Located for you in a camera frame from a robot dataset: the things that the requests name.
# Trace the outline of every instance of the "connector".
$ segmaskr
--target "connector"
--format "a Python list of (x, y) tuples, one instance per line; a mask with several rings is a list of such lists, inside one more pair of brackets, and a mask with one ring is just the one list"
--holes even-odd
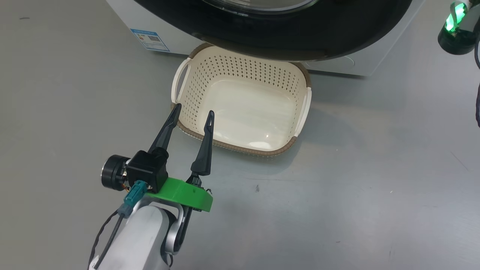
[(123, 204), (118, 208), (118, 214), (124, 214), (125, 218), (129, 218), (132, 214), (133, 207), (147, 193), (147, 183), (144, 181), (136, 181), (130, 188), (130, 192), (123, 198)]

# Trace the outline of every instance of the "floor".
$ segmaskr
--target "floor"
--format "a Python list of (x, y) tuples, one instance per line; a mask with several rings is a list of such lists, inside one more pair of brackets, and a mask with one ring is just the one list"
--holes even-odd
[[(285, 154), (214, 148), (212, 211), (172, 269), (478, 269), (480, 76), (437, 44), (450, 2), (427, 0), (372, 77), (313, 74)], [(124, 195), (100, 169), (150, 145), (184, 57), (146, 51), (102, 0), (7, 0), (0, 34), (0, 269), (85, 269)], [(174, 137), (186, 178), (200, 142)]]

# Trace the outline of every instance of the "plastic basket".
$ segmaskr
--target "plastic basket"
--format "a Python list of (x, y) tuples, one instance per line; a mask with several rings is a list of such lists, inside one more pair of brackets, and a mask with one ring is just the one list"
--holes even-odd
[(172, 106), (183, 106), (178, 122), (183, 132), (203, 139), (207, 114), (213, 110), (215, 145), (275, 156), (295, 143), (307, 118), (312, 90), (309, 74), (299, 63), (264, 60), (203, 44), (178, 68), (171, 97)]

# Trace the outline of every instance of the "green mount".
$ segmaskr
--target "green mount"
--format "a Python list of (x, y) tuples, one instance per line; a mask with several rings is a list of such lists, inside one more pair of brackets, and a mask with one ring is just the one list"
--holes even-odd
[(167, 178), (158, 193), (147, 193), (147, 195), (205, 212), (210, 212), (213, 202), (213, 197), (204, 189), (171, 177)]

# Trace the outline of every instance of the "perforated basket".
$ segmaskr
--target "perforated basket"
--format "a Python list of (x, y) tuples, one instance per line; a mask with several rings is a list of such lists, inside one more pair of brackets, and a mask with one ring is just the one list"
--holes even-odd
[(178, 126), (193, 137), (203, 139), (207, 113), (213, 110), (215, 145), (274, 156), (289, 149), (300, 134), (310, 108), (310, 84), (301, 64), (203, 44), (178, 68), (172, 106), (182, 104)]

